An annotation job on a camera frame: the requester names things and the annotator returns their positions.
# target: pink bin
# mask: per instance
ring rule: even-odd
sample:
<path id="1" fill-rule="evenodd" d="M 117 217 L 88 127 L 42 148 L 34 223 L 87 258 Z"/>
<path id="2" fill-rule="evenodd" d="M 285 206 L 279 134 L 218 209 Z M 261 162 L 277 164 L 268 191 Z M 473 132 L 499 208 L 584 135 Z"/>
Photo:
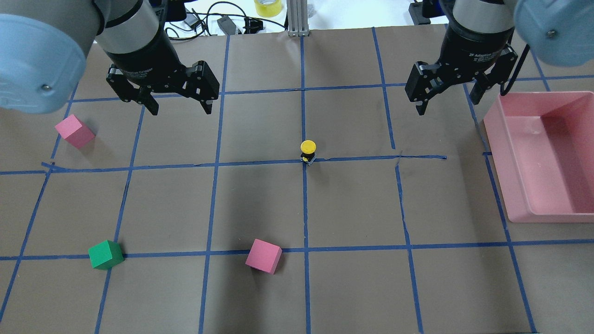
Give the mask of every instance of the pink bin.
<path id="1" fill-rule="evenodd" d="M 594 222 L 593 92 L 499 96 L 485 127 L 512 222 Z"/>

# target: yellow and black object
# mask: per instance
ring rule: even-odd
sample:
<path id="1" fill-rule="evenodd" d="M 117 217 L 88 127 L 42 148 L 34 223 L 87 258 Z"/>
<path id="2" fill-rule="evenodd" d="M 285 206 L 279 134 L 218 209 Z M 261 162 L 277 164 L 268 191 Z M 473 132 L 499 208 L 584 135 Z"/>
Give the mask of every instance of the yellow and black object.
<path id="1" fill-rule="evenodd" d="M 301 161 L 307 163 L 308 166 L 315 160 L 315 143 L 312 140 L 305 140 L 301 143 Z"/>

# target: yellow tape roll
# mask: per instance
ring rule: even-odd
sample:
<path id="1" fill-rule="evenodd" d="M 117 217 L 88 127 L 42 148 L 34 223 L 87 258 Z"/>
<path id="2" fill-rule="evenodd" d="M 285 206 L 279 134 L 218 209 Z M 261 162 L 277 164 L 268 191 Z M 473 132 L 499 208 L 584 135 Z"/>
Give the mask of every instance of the yellow tape roll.
<path id="1" fill-rule="evenodd" d="M 254 0 L 256 12 L 262 17 L 273 17 L 279 15 L 283 9 L 283 4 L 280 0 Z"/>

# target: robotic arm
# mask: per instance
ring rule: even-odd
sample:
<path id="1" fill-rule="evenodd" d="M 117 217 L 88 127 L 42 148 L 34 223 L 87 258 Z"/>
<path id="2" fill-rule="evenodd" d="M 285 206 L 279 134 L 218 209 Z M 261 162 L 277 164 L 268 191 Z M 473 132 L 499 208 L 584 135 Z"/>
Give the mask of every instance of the robotic arm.
<path id="1" fill-rule="evenodd" d="M 177 93 L 210 114 L 219 82 L 205 61 L 182 65 L 163 30 L 184 18 L 180 0 L 0 0 L 0 107 L 61 108 L 97 40 L 113 61 L 106 80 L 122 101 L 157 115 L 151 93 Z"/>
<path id="2" fill-rule="evenodd" d="M 443 11 L 449 25 L 437 62 L 416 62 L 406 83 L 419 115 L 455 84 L 476 80 L 470 93 L 475 105 L 487 90 L 505 84 L 518 60 L 508 42 L 514 29 L 548 64 L 576 66 L 594 58 L 592 0 L 424 0 L 423 6 L 424 14 Z"/>

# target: metal post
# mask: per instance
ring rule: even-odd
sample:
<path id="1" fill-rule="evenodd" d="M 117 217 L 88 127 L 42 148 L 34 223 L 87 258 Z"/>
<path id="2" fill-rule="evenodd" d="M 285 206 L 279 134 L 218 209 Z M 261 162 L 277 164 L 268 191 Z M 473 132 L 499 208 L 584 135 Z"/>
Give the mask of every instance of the metal post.
<path id="1" fill-rule="evenodd" d="M 307 23 L 307 0 L 287 0 L 289 36 L 309 36 Z"/>

